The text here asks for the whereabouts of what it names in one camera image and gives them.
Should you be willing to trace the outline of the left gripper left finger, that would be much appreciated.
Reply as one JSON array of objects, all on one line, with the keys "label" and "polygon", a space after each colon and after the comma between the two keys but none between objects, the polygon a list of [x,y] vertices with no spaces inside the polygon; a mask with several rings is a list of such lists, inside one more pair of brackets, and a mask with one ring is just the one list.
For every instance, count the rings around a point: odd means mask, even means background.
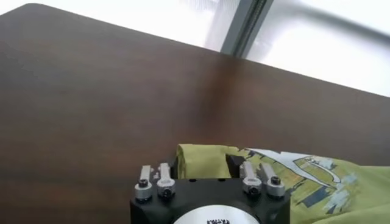
[{"label": "left gripper left finger", "polygon": [[143,165],[135,185],[135,200],[151,200],[154,193],[163,200],[170,200],[176,193],[177,163],[175,158],[168,163],[160,163],[156,170],[151,165]]}]

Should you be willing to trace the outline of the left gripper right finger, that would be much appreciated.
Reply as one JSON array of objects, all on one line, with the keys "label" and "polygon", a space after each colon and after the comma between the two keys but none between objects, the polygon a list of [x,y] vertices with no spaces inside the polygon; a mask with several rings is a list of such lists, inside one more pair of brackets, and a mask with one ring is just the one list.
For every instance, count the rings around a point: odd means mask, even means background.
[{"label": "left gripper right finger", "polygon": [[268,163],[260,163],[254,169],[242,156],[227,154],[227,167],[232,178],[241,178],[243,191],[250,197],[258,197],[265,188],[266,194],[275,200],[285,196],[285,185]]}]

